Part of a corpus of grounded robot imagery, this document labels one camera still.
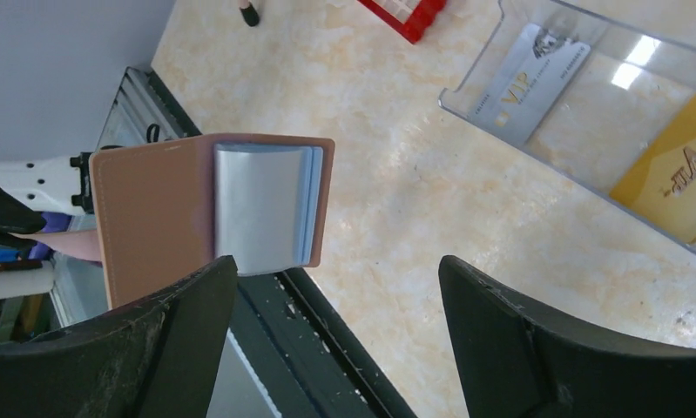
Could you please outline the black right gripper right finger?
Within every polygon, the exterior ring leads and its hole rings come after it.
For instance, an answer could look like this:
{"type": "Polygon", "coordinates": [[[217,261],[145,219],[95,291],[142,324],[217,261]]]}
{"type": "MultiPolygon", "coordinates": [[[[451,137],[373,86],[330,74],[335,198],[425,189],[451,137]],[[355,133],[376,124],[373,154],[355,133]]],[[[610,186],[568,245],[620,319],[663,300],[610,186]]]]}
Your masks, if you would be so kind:
{"type": "Polygon", "coordinates": [[[472,417],[696,417],[696,349],[622,334],[452,255],[439,284],[472,417]]]}

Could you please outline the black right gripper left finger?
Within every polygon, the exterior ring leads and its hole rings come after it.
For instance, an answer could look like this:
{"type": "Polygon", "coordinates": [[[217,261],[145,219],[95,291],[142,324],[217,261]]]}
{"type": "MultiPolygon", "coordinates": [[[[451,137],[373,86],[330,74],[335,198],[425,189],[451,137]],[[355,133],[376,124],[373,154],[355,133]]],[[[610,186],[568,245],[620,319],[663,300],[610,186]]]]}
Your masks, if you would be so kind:
{"type": "Polygon", "coordinates": [[[233,309],[226,256],[142,299],[0,345],[0,417],[203,417],[233,309]]]}

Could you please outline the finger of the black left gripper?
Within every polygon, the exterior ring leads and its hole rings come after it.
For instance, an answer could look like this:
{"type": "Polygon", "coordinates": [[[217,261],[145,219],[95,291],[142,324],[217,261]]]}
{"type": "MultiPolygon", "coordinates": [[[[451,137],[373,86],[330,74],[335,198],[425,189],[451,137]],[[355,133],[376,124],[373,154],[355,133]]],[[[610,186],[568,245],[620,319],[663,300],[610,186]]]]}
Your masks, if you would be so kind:
{"type": "Polygon", "coordinates": [[[26,250],[34,245],[34,239],[17,235],[40,232],[46,226],[45,218],[39,213],[11,197],[0,187],[0,249],[26,250]]]}

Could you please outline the brown leather card holder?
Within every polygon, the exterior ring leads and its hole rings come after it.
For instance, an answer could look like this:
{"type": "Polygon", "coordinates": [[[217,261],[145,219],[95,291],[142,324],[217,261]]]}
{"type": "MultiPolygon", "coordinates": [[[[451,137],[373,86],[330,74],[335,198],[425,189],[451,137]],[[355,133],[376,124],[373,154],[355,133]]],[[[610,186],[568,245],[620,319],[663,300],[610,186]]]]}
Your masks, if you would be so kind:
{"type": "Polygon", "coordinates": [[[324,151],[309,266],[321,248],[335,142],[258,133],[216,133],[95,152],[91,191],[107,305],[121,307],[214,260],[214,147],[218,143],[311,145],[324,151]]]}

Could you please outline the clear acrylic card box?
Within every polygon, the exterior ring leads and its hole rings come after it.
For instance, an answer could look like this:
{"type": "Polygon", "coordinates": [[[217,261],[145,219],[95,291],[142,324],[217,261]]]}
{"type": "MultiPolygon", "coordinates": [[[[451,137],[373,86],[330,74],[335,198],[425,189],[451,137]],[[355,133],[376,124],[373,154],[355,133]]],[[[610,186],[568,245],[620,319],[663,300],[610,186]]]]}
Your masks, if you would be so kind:
{"type": "Polygon", "coordinates": [[[696,44],[640,29],[629,21],[587,10],[578,2],[502,1],[498,7],[500,20],[489,40],[463,81],[441,92],[439,105],[473,125],[471,107],[526,24],[589,44],[589,55],[532,136],[523,145],[498,139],[696,254],[696,242],[686,244],[674,238],[609,197],[696,93],[696,44]]]}

